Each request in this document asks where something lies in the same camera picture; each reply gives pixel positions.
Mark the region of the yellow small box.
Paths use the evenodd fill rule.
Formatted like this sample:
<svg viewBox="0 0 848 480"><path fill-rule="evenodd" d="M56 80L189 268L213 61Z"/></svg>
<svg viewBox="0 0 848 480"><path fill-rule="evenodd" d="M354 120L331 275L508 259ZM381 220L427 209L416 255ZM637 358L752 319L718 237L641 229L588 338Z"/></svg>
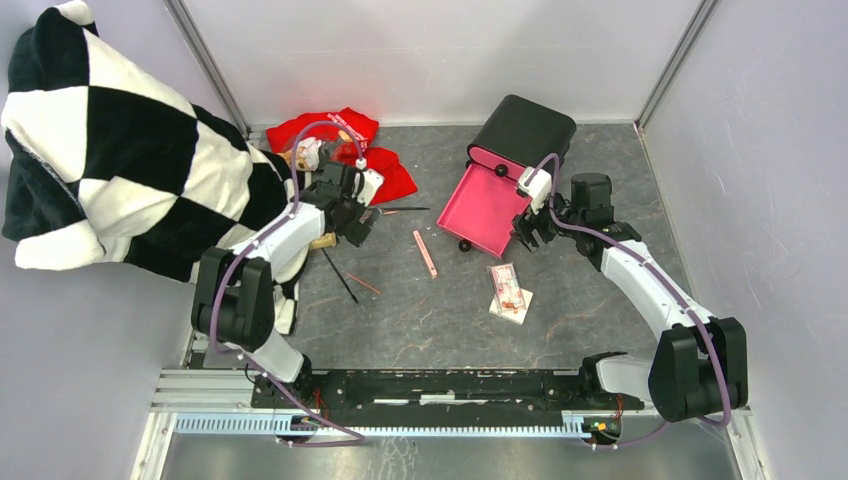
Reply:
<svg viewBox="0 0 848 480"><path fill-rule="evenodd" d="M333 248L337 245L337 236L335 233L326 233L313 240L309 244L309 248L311 250L325 249L325 248Z"/></svg>

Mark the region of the black pink drawer organizer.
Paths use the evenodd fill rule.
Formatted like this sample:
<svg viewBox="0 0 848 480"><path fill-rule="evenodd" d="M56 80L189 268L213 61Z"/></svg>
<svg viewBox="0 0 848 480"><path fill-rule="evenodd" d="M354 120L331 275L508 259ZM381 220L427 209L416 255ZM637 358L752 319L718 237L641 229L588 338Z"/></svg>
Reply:
<svg viewBox="0 0 848 480"><path fill-rule="evenodd" d="M437 219L458 239L462 253L480 250L496 258L510 242L512 220L527 211L517 193L526 167L552 176L577 131L575 120L552 108L506 95L467 146L465 172Z"/></svg>

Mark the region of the pink makeup package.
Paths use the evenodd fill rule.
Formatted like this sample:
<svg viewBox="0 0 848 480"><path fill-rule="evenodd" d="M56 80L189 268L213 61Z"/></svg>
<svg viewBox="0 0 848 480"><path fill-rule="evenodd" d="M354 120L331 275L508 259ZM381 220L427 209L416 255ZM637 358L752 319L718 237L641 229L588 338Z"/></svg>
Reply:
<svg viewBox="0 0 848 480"><path fill-rule="evenodd" d="M517 273L512 263L490 266L489 272L493 298L498 299L499 307L507 309L522 308L525 304L522 288L519 285Z"/></svg>

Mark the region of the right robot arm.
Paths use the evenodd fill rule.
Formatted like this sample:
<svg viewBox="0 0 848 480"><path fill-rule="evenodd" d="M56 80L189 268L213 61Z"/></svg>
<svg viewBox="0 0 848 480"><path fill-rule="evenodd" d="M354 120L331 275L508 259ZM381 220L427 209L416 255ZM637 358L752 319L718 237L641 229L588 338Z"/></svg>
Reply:
<svg viewBox="0 0 848 480"><path fill-rule="evenodd" d="M615 219L609 176L573 176L570 198L553 186L553 177L540 169L528 167L519 176L517 192L530 203L513 220L514 237L529 249L557 237L573 239L657 340L650 360L621 352L585 358L577 382L580 400L602 408L623 394L651 403L668 422L701 418L728 424L732 411L748 403L743 325L700 306L654 260L641 235Z"/></svg>

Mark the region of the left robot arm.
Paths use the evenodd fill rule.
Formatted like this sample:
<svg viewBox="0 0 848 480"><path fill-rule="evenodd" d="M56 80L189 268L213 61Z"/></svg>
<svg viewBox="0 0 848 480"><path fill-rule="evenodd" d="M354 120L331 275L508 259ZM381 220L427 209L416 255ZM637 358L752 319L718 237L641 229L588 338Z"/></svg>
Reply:
<svg viewBox="0 0 848 480"><path fill-rule="evenodd" d="M361 246L379 218L369 212L384 178L360 160L319 168L304 190L249 239L201 257L191 324L211 346L236 348L277 379L275 392L290 407L314 394L307 358L276 331L274 278L326 233Z"/></svg>

